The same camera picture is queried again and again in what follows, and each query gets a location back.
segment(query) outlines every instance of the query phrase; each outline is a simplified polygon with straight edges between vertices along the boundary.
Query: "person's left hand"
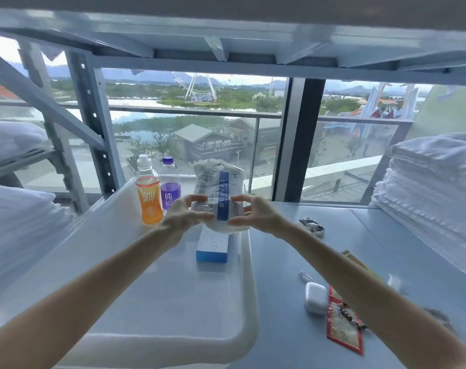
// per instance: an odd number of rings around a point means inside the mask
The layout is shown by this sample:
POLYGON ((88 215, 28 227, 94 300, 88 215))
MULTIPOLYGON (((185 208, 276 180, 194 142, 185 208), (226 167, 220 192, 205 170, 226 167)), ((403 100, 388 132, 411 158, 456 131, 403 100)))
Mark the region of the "person's left hand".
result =
POLYGON ((183 234, 186 230, 200 222, 212 220, 214 218, 214 214, 212 213, 196 212, 189 209, 192 202, 202 202, 206 200, 207 195, 203 194, 189 194, 175 200, 168 209, 161 225, 167 226, 173 231, 179 231, 183 234))

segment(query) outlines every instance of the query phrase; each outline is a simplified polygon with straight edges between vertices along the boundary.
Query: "forearm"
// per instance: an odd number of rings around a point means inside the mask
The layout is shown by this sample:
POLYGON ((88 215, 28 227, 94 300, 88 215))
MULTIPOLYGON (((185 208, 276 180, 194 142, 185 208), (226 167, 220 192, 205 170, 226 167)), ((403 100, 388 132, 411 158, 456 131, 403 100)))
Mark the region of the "forearm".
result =
POLYGON ((51 368, 181 235, 158 226, 0 328, 0 368, 51 368))
POLYGON ((285 223, 291 244, 408 368, 466 365, 466 347, 428 313, 306 230, 285 223))

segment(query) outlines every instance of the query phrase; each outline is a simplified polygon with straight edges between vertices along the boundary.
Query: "bottle cap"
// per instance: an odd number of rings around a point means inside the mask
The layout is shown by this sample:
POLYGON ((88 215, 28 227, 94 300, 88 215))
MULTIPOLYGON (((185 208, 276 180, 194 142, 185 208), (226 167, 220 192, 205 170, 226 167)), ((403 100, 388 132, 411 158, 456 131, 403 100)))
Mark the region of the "bottle cap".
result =
POLYGON ((152 166, 153 162, 146 154, 139 155, 138 168, 151 168, 152 166))
POLYGON ((171 157, 171 156, 164 156, 164 157, 163 157, 163 164, 166 164, 166 165, 173 164, 173 157, 171 157))

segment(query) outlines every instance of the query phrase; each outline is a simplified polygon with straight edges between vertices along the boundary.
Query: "hand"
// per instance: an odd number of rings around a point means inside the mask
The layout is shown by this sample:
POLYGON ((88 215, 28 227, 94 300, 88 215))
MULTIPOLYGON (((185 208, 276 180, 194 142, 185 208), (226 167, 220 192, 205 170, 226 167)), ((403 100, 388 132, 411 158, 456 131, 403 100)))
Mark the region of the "hand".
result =
POLYGON ((214 214, 212 213, 195 212, 189 209, 192 202, 206 200, 207 195, 203 194, 189 194, 175 200, 168 209, 161 225, 168 226, 173 231, 179 231, 180 234, 183 234, 186 230, 200 222, 212 220, 214 218, 214 214))
POLYGON ((228 220, 230 225, 248 225, 279 237, 288 223, 265 198, 242 194, 231 197, 231 200, 233 202, 249 202, 250 206, 244 208, 245 216, 232 217, 228 220))

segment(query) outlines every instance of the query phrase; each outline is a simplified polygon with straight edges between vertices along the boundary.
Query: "bottle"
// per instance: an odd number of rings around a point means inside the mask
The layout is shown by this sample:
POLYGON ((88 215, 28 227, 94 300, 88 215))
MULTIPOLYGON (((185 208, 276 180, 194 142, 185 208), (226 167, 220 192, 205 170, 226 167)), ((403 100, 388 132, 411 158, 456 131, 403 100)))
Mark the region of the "bottle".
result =
POLYGON ((175 199, 180 198, 180 177, 175 173, 174 160, 171 156, 163 157, 163 168, 160 176, 161 201, 163 210, 167 211, 175 199))
POLYGON ((139 155, 138 176, 136 177, 139 199, 143 209, 143 222, 146 225, 159 223, 163 219, 160 199, 160 178, 146 154, 139 155))

